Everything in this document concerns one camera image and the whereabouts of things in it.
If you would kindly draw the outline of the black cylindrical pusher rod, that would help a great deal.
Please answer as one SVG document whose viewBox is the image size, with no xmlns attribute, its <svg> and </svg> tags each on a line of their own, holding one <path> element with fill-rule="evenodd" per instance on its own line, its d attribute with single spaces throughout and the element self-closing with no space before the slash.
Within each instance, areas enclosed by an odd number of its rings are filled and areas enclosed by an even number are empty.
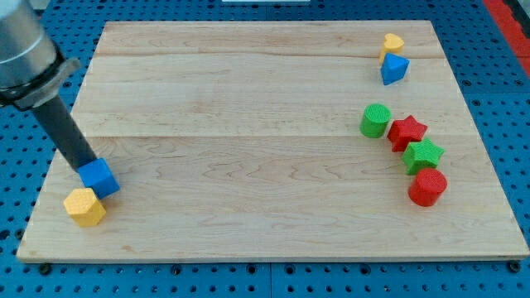
<svg viewBox="0 0 530 298">
<path fill-rule="evenodd" d="M 31 112 L 74 171 L 97 159 L 59 96 L 33 108 Z"/>
</svg>

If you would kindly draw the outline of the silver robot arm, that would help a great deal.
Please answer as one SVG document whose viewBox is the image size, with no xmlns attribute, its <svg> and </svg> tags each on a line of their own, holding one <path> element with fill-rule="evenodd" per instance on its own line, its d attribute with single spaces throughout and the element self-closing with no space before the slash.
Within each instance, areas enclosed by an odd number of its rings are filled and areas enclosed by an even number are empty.
<svg viewBox="0 0 530 298">
<path fill-rule="evenodd" d="M 61 53 L 28 1 L 1 2 L 1 105 L 32 112 L 74 171 L 97 159 L 59 95 L 79 67 Z"/>
</svg>

